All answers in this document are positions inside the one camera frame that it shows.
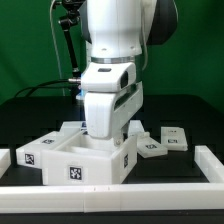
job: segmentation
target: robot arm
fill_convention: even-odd
[[[136,57],[150,36],[156,8],[164,2],[175,7],[172,0],[88,0],[82,6],[87,8],[83,33],[92,43],[92,62],[81,83],[87,91],[85,116],[93,138],[113,138],[142,106]]]

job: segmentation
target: black table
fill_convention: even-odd
[[[41,171],[16,164],[15,149],[51,131],[63,121],[84,120],[82,106],[70,97],[14,98],[0,106],[0,148],[10,148],[12,165],[0,186],[42,185]],[[207,145],[224,161],[224,115],[191,95],[144,96],[133,119],[141,120],[160,142],[161,126],[184,128],[188,151],[143,159],[123,184],[208,182],[194,162],[195,145]],[[0,223],[224,223],[224,210],[138,211],[110,213],[1,214]]]

